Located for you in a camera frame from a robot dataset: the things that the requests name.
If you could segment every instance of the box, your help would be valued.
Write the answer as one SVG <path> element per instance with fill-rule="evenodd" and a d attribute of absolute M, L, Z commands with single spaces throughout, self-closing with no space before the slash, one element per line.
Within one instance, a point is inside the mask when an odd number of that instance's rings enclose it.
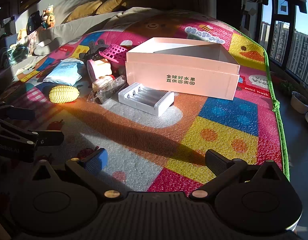
<path fill-rule="evenodd" d="M 240 65 L 218 43 L 152 38 L 126 53 L 129 84 L 233 100 Z"/>

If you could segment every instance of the colorful play mat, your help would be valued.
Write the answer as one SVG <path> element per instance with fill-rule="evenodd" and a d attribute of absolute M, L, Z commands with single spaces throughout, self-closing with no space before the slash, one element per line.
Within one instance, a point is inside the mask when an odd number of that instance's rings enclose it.
<path fill-rule="evenodd" d="M 93 42 L 125 46 L 152 37 L 175 37 L 217 42 L 241 65 L 234 100 L 175 93 L 175 103 L 156 117 L 123 105 L 116 97 L 104 105 L 88 103 L 91 83 L 85 67 L 75 84 L 79 98 L 53 104 L 48 92 L 56 86 L 42 82 L 55 65 L 68 57 L 78 58 Z M 249 164 L 276 161 L 289 177 L 287 150 L 265 50 L 231 26 L 202 14 L 172 10 L 135 23 L 100 30 L 60 47 L 17 76 L 0 100 L 34 109 L 32 122 L 13 123 L 33 130 L 62 130 L 64 143 L 42 147 L 42 158 L 61 164 L 84 158 L 98 147 L 108 151 L 107 166 L 99 178 L 120 190 L 184 191 L 186 194 L 210 181 L 204 154 L 213 149 L 229 159 Z M 10 198 L 33 167 L 6 159 L 0 167 L 0 209 L 8 213 Z"/>

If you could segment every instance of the black object in plastic wrapper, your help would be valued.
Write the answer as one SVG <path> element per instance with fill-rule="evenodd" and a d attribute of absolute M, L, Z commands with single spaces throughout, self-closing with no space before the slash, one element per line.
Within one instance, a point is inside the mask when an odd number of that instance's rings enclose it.
<path fill-rule="evenodd" d="M 92 91 L 87 99 L 88 103 L 104 104 L 117 91 L 120 91 L 126 84 L 126 76 L 119 76 L 116 79 L 100 87 L 97 92 Z"/>

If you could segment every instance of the dark floor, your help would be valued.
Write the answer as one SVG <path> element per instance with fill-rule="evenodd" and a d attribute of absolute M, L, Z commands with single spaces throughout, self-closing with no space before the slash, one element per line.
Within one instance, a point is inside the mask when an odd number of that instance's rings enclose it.
<path fill-rule="evenodd" d="M 275 91 L 280 101 L 281 118 L 287 143 L 290 182 L 303 203 L 303 214 L 297 225 L 297 234 L 308 240 L 308 123 L 296 112 L 290 100 Z"/>

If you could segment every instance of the blue sky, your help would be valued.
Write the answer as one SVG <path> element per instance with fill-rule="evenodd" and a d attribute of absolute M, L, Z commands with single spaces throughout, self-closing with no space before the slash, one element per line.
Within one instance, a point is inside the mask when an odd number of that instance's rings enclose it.
<path fill-rule="evenodd" d="M 283 1 L 280 1 L 280 5 L 286 5 L 286 2 L 283 3 Z M 307 7 L 307 14 L 301 13 L 299 11 L 298 6 L 296 6 L 296 24 L 295 28 L 297 31 L 308 34 L 308 0 L 306 2 Z M 271 23 L 272 18 L 272 0 L 268 1 L 268 5 L 264 5 L 263 9 L 263 21 Z"/>

